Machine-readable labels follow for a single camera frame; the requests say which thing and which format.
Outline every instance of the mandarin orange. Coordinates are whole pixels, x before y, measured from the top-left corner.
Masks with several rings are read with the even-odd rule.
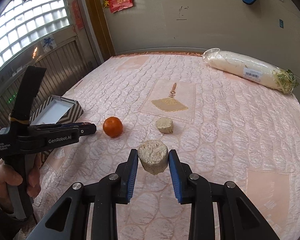
[[[103,123],[103,130],[106,135],[114,138],[122,134],[123,125],[119,118],[111,116]]]

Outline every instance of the glass block window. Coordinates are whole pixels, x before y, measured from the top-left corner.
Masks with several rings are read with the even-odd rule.
[[[0,67],[29,44],[67,25],[66,0],[12,0],[0,16]]]

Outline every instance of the bread piece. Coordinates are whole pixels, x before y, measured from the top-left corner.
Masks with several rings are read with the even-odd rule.
[[[159,118],[155,125],[161,133],[173,133],[173,121],[170,118]]]
[[[149,140],[138,148],[138,157],[145,171],[157,175],[168,166],[168,148],[160,140]]]

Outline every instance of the barcode label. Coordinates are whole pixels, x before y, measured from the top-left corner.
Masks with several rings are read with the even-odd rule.
[[[251,68],[243,68],[243,77],[255,82],[261,82],[262,71],[257,71]]]

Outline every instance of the plastic wrap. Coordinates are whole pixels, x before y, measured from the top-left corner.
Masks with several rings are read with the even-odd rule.
[[[293,89],[299,85],[292,71],[253,57],[220,49],[208,49],[202,57],[213,68],[277,89],[284,94],[292,94]]]

